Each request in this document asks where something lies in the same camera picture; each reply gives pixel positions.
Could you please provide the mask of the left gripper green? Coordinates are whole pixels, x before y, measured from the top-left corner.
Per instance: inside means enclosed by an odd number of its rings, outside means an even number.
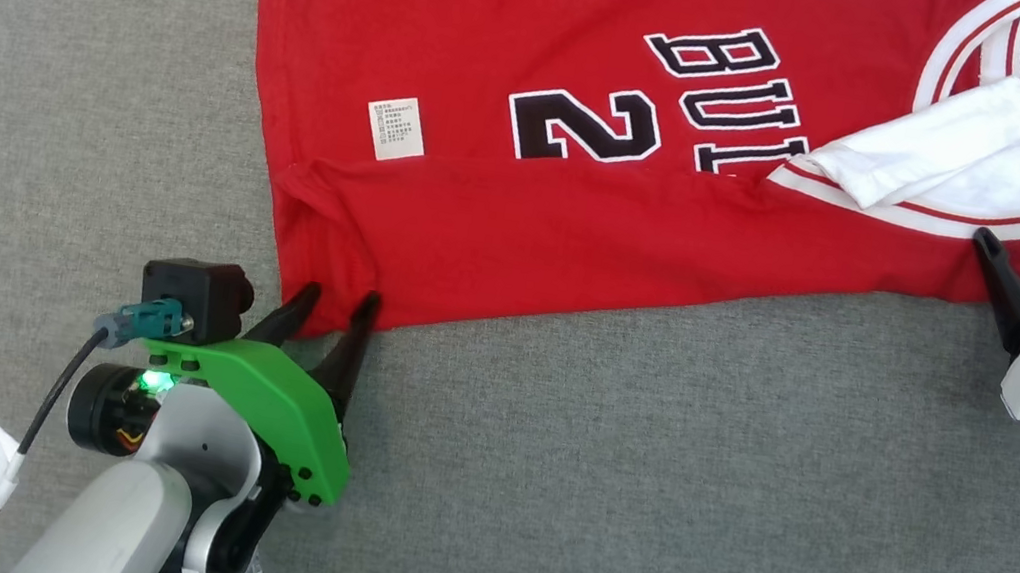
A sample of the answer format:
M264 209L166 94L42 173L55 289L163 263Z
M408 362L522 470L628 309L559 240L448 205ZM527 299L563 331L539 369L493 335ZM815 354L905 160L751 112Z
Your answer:
M302 500L334 505L344 494L350 464L344 442L352 393L380 314L382 296L369 292L350 314L347 330L320 363L296 365L280 345L294 340L315 312L321 285L304 284L242 338L195 346L150 338L159 371L192 377L216 390L253 433L290 467Z

